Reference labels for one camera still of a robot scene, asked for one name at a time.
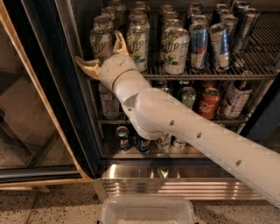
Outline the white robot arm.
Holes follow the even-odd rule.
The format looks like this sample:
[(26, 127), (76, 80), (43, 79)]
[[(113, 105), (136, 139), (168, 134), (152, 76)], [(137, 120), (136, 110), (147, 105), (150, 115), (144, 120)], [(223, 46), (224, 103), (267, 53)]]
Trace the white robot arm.
[(154, 88), (115, 32), (113, 55), (104, 62), (75, 61), (88, 76), (115, 94), (136, 132), (154, 140), (169, 133), (202, 152), (275, 207), (280, 207), (280, 154), (196, 114), (165, 91)]

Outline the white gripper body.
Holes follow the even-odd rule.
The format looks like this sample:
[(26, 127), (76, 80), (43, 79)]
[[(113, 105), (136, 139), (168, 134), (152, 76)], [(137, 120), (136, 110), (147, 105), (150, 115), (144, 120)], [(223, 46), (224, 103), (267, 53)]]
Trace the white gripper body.
[(137, 70), (134, 60), (129, 55), (116, 54), (102, 64), (100, 79), (109, 90), (113, 90), (117, 78), (130, 70)]

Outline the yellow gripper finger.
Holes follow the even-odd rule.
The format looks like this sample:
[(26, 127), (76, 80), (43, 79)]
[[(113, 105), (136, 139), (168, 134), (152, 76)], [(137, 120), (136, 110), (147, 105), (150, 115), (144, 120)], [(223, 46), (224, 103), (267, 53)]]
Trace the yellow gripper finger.
[(113, 53), (114, 54), (123, 54), (123, 55), (129, 54), (125, 39), (124, 39), (122, 33), (118, 30), (115, 30), (115, 45), (113, 48)]
[(81, 57), (76, 56), (75, 61), (87, 76), (95, 80), (101, 79), (102, 63), (98, 59), (85, 61)]

